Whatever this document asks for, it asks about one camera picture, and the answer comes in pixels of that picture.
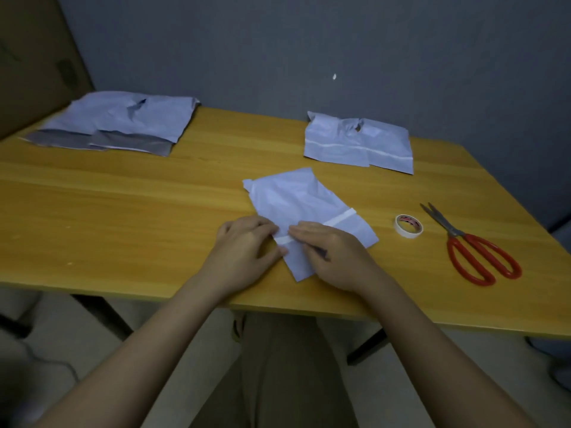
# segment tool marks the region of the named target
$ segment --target gray wall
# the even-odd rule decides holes
[[[392,122],[466,146],[544,226],[571,212],[571,0],[60,2],[99,90]]]

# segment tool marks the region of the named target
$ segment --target red scissors handle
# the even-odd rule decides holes
[[[488,262],[496,268],[498,272],[500,272],[503,276],[509,279],[517,279],[521,276],[521,267],[517,263],[515,259],[513,259],[507,252],[496,246],[495,244],[489,242],[488,240],[474,236],[471,234],[463,235],[464,240],[470,244],[482,257],[488,260]],[[458,270],[458,272],[466,278],[468,281],[473,282],[477,285],[492,285],[496,283],[496,278],[492,273],[490,273],[475,257],[472,255],[468,249],[461,244],[460,240],[457,237],[449,237],[448,242],[446,243],[448,247],[448,255],[452,261],[452,264]],[[483,245],[489,247],[491,250],[497,252],[508,264],[512,267],[512,270],[509,270],[506,266],[504,266],[490,251],[488,251]],[[456,253],[454,252],[454,248],[460,252],[460,254],[467,259],[468,263],[472,267],[476,269],[476,271],[482,276],[482,279],[479,279],[466,271],[456,259]]]

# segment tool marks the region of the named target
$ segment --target scissors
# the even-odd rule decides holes
[[[504,250],[500,249],[495,244],[489,242],[488,240],[474,236],[472,234],[466,234],[463,231],[460,231],[452,226],[450,222],[444,217],[442,213],[436,209],[432,204],[428,203],[428,207],[424,204],[421,204],[420,207],[424,209],[426,213],[428,213],[432,218],[442,225],[446,231],[448,231],[448,241],[446,242],[446,247],[448,248],[448,256],[452,261],[452,265],[460,272],[460,274],[466,278],[468,281],[476,284],[476,285],[493,285],[496,283],[495,276],[489,272],[468,249],[466,246],[461,244],[459,237],[462,237],[471,247],[473,247],[482,257],[488,260],[488,262],[496,268],[498,272],[500,272],[503,276],[509,279],[518,279],[521,276],[521,267],[517,263],[515,259],[513,259],[508,253]],[[512,270],[508,270],[506,266],[504,266],[494,255],[491,254],[484,246],[489,247],[491,250],[497,252],[501,255],[505,261],[512,267]],[[456,258],[456,253],[454,252],[454,248],[460,252],[462,257],[467,259],[468,263],[472,265],[476,269],[478,273],[482,276],[483,279],[479,279],[471,274],[469,274],[466,269],[462,267],[458,259]]]

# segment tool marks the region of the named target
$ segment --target tape roll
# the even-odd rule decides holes
[[[419,237],[424,231],[423,224],[410,215],[398,215],[395,218],[394,227],[398,234],[406,238]]]

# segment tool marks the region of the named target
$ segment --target hand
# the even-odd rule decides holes
[[[250,286],[287,253],[286,248],[277,246],[258,258],[262,242],[276,231],[277,225],[257,215],[223,223],[196,277],[222,298]]]
[[[363,286],[379,276],[388,276],[352,234],[305,221],[291,225],[288,232],[304,243],[305,255],[315,272],[334,287],[360,293]],[[314,247],[324,250],[325,258]]]

